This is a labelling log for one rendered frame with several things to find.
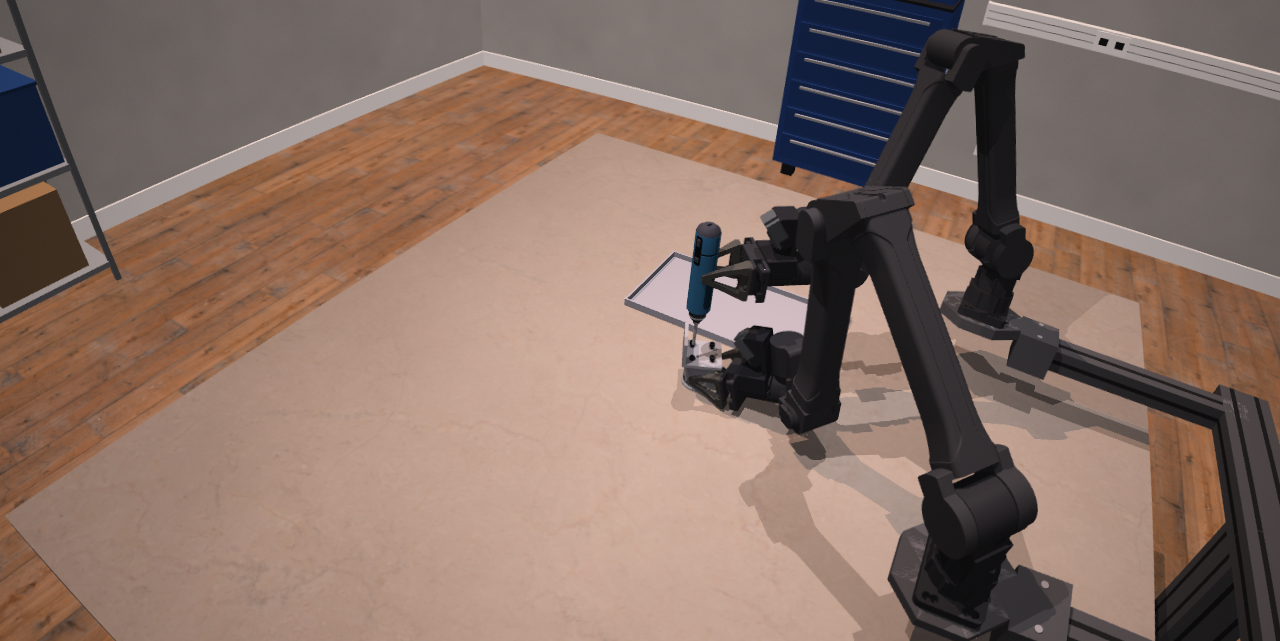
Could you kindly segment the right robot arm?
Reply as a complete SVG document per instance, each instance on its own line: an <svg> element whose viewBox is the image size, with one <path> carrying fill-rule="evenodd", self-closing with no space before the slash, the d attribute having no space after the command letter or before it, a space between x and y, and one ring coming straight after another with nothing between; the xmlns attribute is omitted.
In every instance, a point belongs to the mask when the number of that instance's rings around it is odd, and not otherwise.
<svg viewBox="0 0 1280 641"><path fill-rule="evenodd" d="M1025 45L1018 41L965 29L936 31L916 59L914 68L920 72L913 93L865 184L910 186L951 105L974 88L978 207L965 246L984 264L966 287L957 313L993 328L1004 328L1012 289L1034 255L1016 198L1015 82L1023 58ZM947 73L940 73L943 68ZM769 280L795 276L792 285L810 285L812 264L795 246L797 214L805 209L774 205L762 214L771 241L755 243L771 267Z"/></svg>

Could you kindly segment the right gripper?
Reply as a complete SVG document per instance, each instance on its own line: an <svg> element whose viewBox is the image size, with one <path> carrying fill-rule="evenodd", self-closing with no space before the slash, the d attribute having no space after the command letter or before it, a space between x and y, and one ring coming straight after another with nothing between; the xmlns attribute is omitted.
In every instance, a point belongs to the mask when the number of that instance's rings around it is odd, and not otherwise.
<svg viewBox="0 0 1280 641"><path fill-rule="evenodd" d="M716 289L733 296L740 302L748 302L749 294L755 296L755 303L764 303L767 287L792 285L791 281L794 281L794 278L769 280L771 267L767 266L765 258L759 246L756 246L754 237L744 237L744 244L739 239L735 239L728 244L721 246L719 257L722 255L730 255L730 266L717 266L716 271L701 275L701 284L716 287ZM712 278L737 278L737 287L719 284L719 281L713 281Z"/></svg>

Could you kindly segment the dark blue electric screwdriver barrel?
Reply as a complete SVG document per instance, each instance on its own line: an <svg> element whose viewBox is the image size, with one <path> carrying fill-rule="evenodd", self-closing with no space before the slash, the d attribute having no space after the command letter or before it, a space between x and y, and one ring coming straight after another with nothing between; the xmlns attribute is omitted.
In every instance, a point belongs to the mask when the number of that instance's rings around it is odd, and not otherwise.
<svg viewBox="0 0 1280 641"><path fill-rule="evenodd" d="M700 325L701 319L707 319L707 313L710 310L713 287L701 284L701 275L716 271L721 248L721 226L716 225L716 223L701 223L695 232L686 305L689 317L692 319L694 325L692 345L695 345L698 325Z"/></svg>

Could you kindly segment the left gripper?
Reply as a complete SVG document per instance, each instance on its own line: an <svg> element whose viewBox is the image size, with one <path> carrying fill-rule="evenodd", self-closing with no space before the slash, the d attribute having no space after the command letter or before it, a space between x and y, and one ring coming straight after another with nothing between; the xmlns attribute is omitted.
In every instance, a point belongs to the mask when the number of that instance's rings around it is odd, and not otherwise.
<svg viewBox="0 0 1280 641"><path fill-rule="evenodd" d="M690 385L694 386L694 389L703 392L703 394L713 400L716 407L721 409L724 409L727 406L728 397L732 397L732 400L730 400L730 409L739 409L746 397L758 400L771 400L771 390L767 390L767 397L751 394L751 392L739 392L737 375L746 360L737 348L723 351L722 360L732 360L728 368L722 367L722 371L716 371L718 374L691 376L689 377ZM717 394L716 392L710 392L709 389L705 389L705 386L701 386L700 383L713 383L713 385L716 385Z"/></svg>

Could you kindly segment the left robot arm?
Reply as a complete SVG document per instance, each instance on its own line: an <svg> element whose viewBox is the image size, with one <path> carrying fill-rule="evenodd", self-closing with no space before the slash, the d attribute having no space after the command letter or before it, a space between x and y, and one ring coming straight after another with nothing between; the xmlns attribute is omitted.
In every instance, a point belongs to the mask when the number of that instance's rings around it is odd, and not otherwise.
<svg viewBox="0 0 1280 641"><path fill-rule="evenodd" d="M918 481L931 536L913 603L977 629L1012 548L1010 536L1036 521L1038 505L1009 448L991 441L977 413L916 248L913 205L909 187L864 186L820 196L797 214L795 246L813 262L804 335L773 335L773 328L756 325L739 331L733 345L746 360L739 392L767 397L771 390L781 422L795 432L837 421L840 368L864 262L929 449L931 472Z"/></svg>

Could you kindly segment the grey l-shaped bracket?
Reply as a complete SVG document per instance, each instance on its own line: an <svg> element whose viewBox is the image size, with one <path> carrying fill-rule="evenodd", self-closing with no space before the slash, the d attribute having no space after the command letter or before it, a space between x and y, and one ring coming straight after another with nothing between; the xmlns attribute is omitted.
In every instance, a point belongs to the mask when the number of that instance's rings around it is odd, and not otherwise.
<svg viewBox="0 0 1280 641"><path fill-rule="evenodd" d="M710 349L709 342L696 340L694 348L691 348L689 339L689 319L685 319L685 328L684 328L682 367L717 368L717 371L722 371L722 342L716 342L716 348ZM694 354L695 360L689 360L690 354ZM714 362L710 362L709 360L710 354L717 354Z"/></svg>

